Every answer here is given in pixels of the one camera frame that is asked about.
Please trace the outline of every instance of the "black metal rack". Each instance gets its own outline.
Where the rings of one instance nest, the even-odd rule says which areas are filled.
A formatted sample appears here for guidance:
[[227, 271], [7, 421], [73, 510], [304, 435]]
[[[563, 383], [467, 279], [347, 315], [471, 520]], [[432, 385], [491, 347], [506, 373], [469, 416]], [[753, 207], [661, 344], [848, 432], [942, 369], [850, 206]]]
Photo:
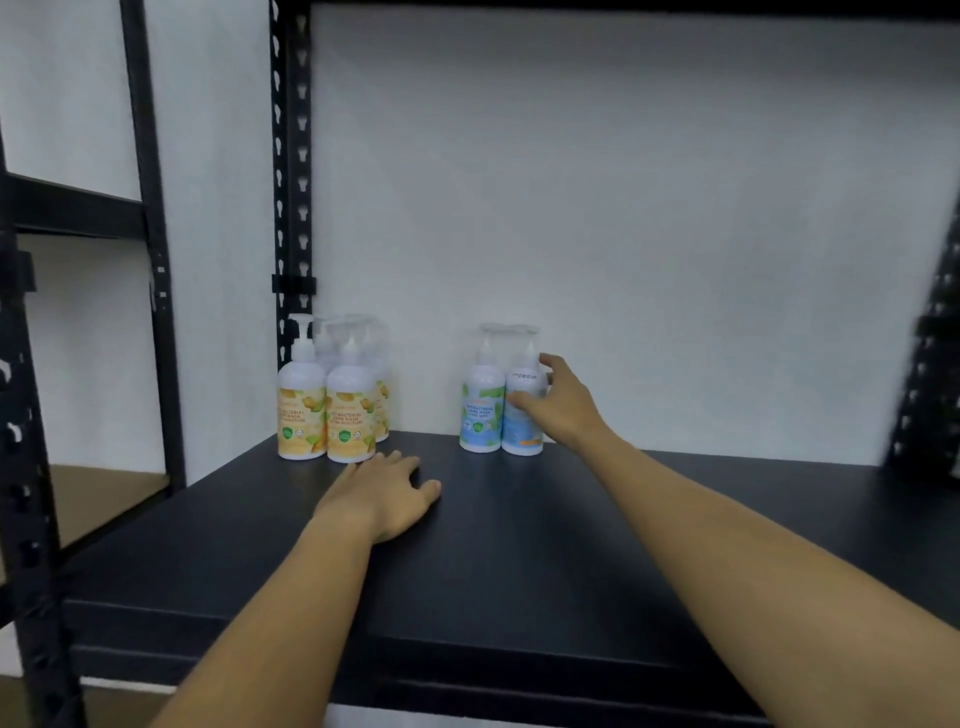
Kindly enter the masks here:
[[[165, 495], [186, 485], [170, 264], [156, 144], [143, 0], [120, 0], [141, 201], [8, 174], [0, 140], [0, 546], [9, 574], [0, 623], [12, 612], [30, 711], [36, 725], [83, 726], [57, 580], [60, 537], [36, 390], [24, 295], [36, 290], [19, 232], [146, 243], [165, 470]], [[84, 539], [92, 543], [111, 524]]]
[[[277, 366], [289, 360], [292, 312], [312, 312], [317, 292], [312, 275], [311, 206], [311, 0], [267, 0], [270, 24], [271, 114], [274, 148]], [[410, 3], [379, 2], [378, 5]], [[419, 2], [418, 5], [541, 8], [532, 2]], [[133, 111], [142, 202], [8, 175], [0, 144], [0, 359], [12, 373], [0, 376], [0, 534], [14, 575], [9, 588], [18, 639], [37, 724], [84, 725], [79, 683], [70, 660], [57, 582], [59, 541], [43, 428], [36, 394], [24, 294], [34, 290], [29, 255], [16, 248], [15, 234], [126, 238], [150, 252], [156, 370], [168, 493], [184, 487], [183, 447], [174, 346], [170, 273], [164, 226], [143, 0], [120, 0]], [[722, 12], [757, 14], [729, 4], [553, 2], [570, 11]], [[766, 14], [873, 17], [914, 21], [952, 20], [909, 8], [864, 13], [853, 8], [811, 12], [803, 6], [778, 7]], [[896, 415], [887, 465], [924, 479], [954, 482], [951, 473], [960, 449], [960, 212], [948, 237], [930, 303], [917, 328], [917, 346], [900, 411]]]

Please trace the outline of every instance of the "lower shelf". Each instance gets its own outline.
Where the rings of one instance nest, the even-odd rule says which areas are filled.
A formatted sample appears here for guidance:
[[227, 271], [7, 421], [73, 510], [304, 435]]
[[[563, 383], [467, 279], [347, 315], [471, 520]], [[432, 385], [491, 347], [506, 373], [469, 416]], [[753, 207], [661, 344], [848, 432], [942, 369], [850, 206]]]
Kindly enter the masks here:
[[[50, 466], [60, 545], [70, 546], [166, 488], [165, 473]], [[0, 584], [6, 581], [0, 557]]]

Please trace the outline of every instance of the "black shelf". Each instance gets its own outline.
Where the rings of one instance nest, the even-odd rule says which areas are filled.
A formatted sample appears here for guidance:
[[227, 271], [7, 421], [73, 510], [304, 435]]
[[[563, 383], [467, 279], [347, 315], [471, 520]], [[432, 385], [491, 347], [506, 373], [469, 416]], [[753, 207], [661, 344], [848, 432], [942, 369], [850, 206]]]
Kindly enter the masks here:
[[7, 190], [17, 232], [147, 239], [143, 205], [134, 200], [12, 174]]
[[[551, 11], [587, 11], [587, 12], [667, 12], [674, 14], [702, 15], [757, 15], [769, 17], [823, 17], [855, 20], [899, 20], [920, 22], [954, 22], [960, 19], [960, 11], [949, 6], [937, 9], [917, 4], [863, 6], [854, 3], [835, 3], [816, 5], [812, 3], [771, 3], [767, 7], [758, 7], [750, 3], [692, 3], [657, 2], [633, 3], [617, 0], [601, 0], [589, 3], [580, 0], [554, 0], [545, 6], [534, 0], [513, 0], [506, 2], [484, 2], [483, 0], [313, 0], [315, 5], [376, 5], [438, 8], [479, 8], [504, 10], [551, 10]], [[280, 5], [290, 4], [289, 0]]]
[[[572, 453], [477, 455], [408, 432], [382, 448], [419, 455], [444, 496], [374, 550], [335, 700], [548, 725], [757, 718]], [[960, 626], [960, 493], [873, 467], [652, 454]], [[178, 683], [339, 468], [281, 460], [270, 438], [72, 558], [64, 610], [81, 672]]]
[[[51, 469], [47, 460], [26, 317], [26, 296], [36, 290], [30, 254], [17, 247], [20, 233], [136, 241], [150, 258], [151, 318], [160, 423], [169, 483], [125, 514], [186, 486], [180, 423], [180, 390], [174, 336], [153, 89], [143, 0], [119, 0], [131, 96], [142, 202], [7, 173], [0, 138], [0, 549], [7, 583], [0, 586], [0, 620], [16, 619], [30, 715], [36, 726], [85, 728], [78, 673], [63, 629], [60, 550]], [[97, 529], [71, 550], [83, 548], [120, 521]]]

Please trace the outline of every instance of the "pump bottle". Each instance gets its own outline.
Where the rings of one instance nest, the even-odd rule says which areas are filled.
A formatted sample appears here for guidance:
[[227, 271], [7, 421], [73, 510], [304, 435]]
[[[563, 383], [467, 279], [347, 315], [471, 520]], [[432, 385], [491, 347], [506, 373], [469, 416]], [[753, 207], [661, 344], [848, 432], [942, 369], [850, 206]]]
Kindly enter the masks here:
[[287, 460], [311, 460], [326, 452], [326, 372], [306, 335], [313, 316], [292, 313], [290, 319], [300, 335], [291, 361], [276, 375], [276, 448]]
[[500, 449], [506, 377], [496, 365], [491, 337], [495, 325], [483, 325], [483, 344], [463, 384], [460, 407], [460, 447], [470, 452]]
[[[540, 368], [540, 352], [537, 349], [536, 327], [515, 327], [526, 338], [523, 352], [516, 358], [516, 365], [507, 373], [507, 394], [529, 392], [534, 397], [545, 397], [546, 373]], [[543, 452], [543, 430], [526, 412], [517, 409], [509, 401], [503, 411], [503, 448], [511, 455], [538, 455]]]
[[334, 319], [322, 319], [319, 316], [313, 320], [313, 340], [317, 351], [317, 363], [325, 372], [332, 372], [340, 363], [337, 354], [337, 345], [330, 336], [330, 325]]
[[376, 380], [363, 364], [357, 325], [344, 322], [339, 326], [346, 327], [347, 341], [340, 349], [340, 366], [326, 380], [330, 406], [327, 456], [336, 463], [359, 463], [372, 458], [376, 450]]
[[376, 316], [357, 315], [353, 317], [363, 332], [360, 351], [363, 363], [369, 367], [374, 379], [376, 408], [373, 413], [373, 434], [376, 441], [382, 443], [390, 437], [390, 371], [386, 356], [386, 327]]

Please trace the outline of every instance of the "pump dispenser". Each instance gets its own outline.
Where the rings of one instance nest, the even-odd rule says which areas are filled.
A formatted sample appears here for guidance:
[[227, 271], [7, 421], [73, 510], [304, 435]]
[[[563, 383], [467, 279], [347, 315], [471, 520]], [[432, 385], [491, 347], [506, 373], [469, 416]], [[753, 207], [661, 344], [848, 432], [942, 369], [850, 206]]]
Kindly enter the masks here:
[[326, 381], [330, 393], [328, 456], [337, 463], [359, 463], [373, 457], [376, 450], [376, 380], [363, 363], [358, 323], [344, 321], [338, 327], [343, 327], [338, 334], [345, 335], [346, 341], [340, 349], [340, 365]]
[[484, 324], [480, 330], [483, 343], [462, 388], [460, 447], [470, 452], [494, 452], [500, 449], [506, 377], [496, 365], [492, 338], [503, 327]]
[[326, 371], [307, 336], [313, 317], [292, 313], [300, 335], [276, 375], [276, 445], [287, 460], [312, 460], [326, 452]]
[[[507, 373], [507, 394], [529, 392], [534, 397], [545, 397], [546, 373], [540, 368], [537, 347], [537, 327], [524, 324], [512, 327], [523, 338], [522, 349], [515, 357], [515, 366]], [[503, 412], [503, 448], [511, 455], [537, 455], [543, 452], [543, 430], [526, 412], [509, 401]]]
[[317, 353], [317, 363], [324, 368], [325, 372], [332, 372], [340, 363], [336, 342], [330, 335], [330, 325], [333, 321], [334, 319], [319, 317], [313, 320], [313, 340], [314, 349]]

